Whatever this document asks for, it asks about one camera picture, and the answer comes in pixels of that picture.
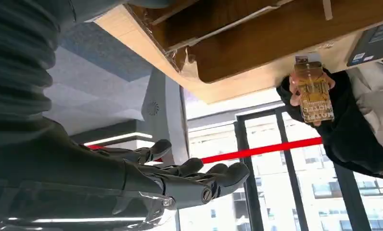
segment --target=gray robotic arm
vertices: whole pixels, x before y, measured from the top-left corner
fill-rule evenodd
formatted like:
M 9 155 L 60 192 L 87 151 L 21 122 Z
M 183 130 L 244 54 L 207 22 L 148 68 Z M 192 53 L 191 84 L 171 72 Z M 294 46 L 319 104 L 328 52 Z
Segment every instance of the gray robotic arm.
M 206 174 L 196 173 L 196 159 L 143 165 L 164 155 L 166 141 L 134 152 L 88 150 L 42 116 L 51 108 L 43 91 L 52 84 L 46 69 L 54 66 L 59 34 L 123 2 L 0 0 L 0 230 L 146 230 L 174 205 L 203 205 L 247 178 L 242 164 Z

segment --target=window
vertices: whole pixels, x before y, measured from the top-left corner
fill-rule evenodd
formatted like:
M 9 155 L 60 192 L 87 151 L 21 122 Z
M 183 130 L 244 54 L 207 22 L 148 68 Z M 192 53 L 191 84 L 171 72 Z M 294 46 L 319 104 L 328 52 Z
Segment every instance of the window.
M 312 127 L 282 113 L 288 141 L 319 137 Z M 351 231 L 341 220 L 349 220 L 333 162 L 323 145 L 291 149 L 292 160 L 300 187 L 306 221 L 310 231 Z
M 216 211 L 214 209 L 211 210 L 211 218 L 216 218 Z
M 357 181 L 360 194 L 364 196 L 383 194 L 383 179 L 365 179 Z
M 342 227 L 342 231 L 351 231 L 352 225 L 350 224 L 349 220 L 341 220 L 340 226 Z
M 274 115 L 245 121 L 250 148 L 281 143 L 281 135 Z M 262 222 L 266 231 L 296 230 L 292 208 L 295 207 L 291 181 L 283 152 L 275 151 L 252 157 L 254 177 L 259 192 Z
M 371 231 L 383 231 L 383 219 L 369 220 Z
M 280 157 L 281 157 L 282 166 L 285 166 L 286 165 L 286 159 L 285 159 L 285 154 L 283 153 L 283 151 L 280 152 Z
M 255 183 L 257 185 L 257 187 L 261 187 L 262 186 L 262 180 L 260 177 L 256 177 L 255 178 Z
M 312 188 L 315 199 L 342 197 L 342 191 L 340 191 L 339 182 L 337 181 L 327 183 L 313 183 Z
M 251 231 L 251 226 L 249 223 L 243 223 L 237 227 L 238 231 Z
M 292 209 L 292 214 L 294 215 L 296 231 L 301 231 L 301 225 L 299 224 L 298 212 L 296 211 L 296 208 Z
M 218 153 L 237 151 L 234 125 L 189 132 L 190 156 L 204 158 Z M 223 161 L 231 165 L 238 160 Z M 206 164 L 200 172 L 207 172 L 213 164 Z M 225 195 L 208 204 L 179 210 L 182 231 L 240 230 L 240 226 L 248 223 L 248 209 L 245 201 L 244 188 Z

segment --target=led light strip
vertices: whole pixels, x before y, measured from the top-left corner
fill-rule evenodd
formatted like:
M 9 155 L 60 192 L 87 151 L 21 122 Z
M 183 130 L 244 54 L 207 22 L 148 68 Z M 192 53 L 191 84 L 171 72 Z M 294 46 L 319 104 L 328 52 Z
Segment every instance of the led light strip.
M 146 218 L 53 218 L 37 219 L 32 223 L 75 223 L 75 222 L 108 222 L 108 221 L 144 221 Z
M 153 166 L 153 165 L 159 165 L 161 163 L 162 162 L 158 162 L 158 161 L 149 161 L 149 162 L 146 162 L 145 165 Z
M 116 141 L 116 140 L 119 140 L 119 139 L 124 139 L 124 138 L 132 137 L 132 136 L 142 136 L 142 137 L 149 138 L 149 139 L 152 138 L 151 135 L 148 135 L 148 134 L 145 134 L 145 133 L 133 132 L 133 133 L 125 134 L 125 135 L 109 137 L 109 138 L 102 139 L 102 140 L 91 141 L 91 142 L 85 143 L 84 145 L 85 146 L 89 146 L 89 145 L 105 143 L 105 142 L 109 142 L 109 141 Z

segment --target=red rope barrier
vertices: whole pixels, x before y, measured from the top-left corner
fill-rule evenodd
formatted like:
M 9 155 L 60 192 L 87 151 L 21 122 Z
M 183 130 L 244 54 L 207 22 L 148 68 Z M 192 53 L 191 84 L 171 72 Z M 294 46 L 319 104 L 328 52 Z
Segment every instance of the red rope barrier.
M 302 147 L 308 147 L 308 146 L 318 145 L 318 144 L 322 144 L 322 138 L 321 137 L 311 138 L 311 139 L 306 139 L 306 140 L 300 140 L 300 141 L 279 143 L 279 144 L 274 144 L 274 145 L 270 145 L 270 146 L 247 149 L 247 150 L 242 150 L 242 151 L 233 152 L 233 153 L 209 156 L 209 157 L 202 158 L 202 161 L 204 164 L 209 164 L 209 163 L 213 163 L 213 162 L 217 162 L 217 161 L 239 159 L 239 158 L 249 157 L 249 156 L 253 156 L 253 155 L 261 155 L 264 153 L 284 151 L 284 150 L 290 150 L 293 148 L 302 148 Z M 102 148 L 101 146 L 96 146 L 96 145 L 91 145 L 88 147 L 92 148 L 92 149 Z

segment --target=black jacket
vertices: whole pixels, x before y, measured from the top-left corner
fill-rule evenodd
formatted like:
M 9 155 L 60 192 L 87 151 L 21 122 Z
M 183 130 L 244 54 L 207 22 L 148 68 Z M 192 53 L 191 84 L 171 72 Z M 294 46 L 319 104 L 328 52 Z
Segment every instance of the black jacket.
M 322 137 L 326 155 L 336 164 L 365 175 L 383 178 L 383 147 L 377 142 L 370 125 L 359 111 L 346 71 L 331 74 L 335 82 L 330 90 L 334 121 L 323 121 L 314 127 Z M 277 92 L 286 111 L 295 120 L 304 122 L 300 107 L 290 104 L 289 78 L 286 77 Z

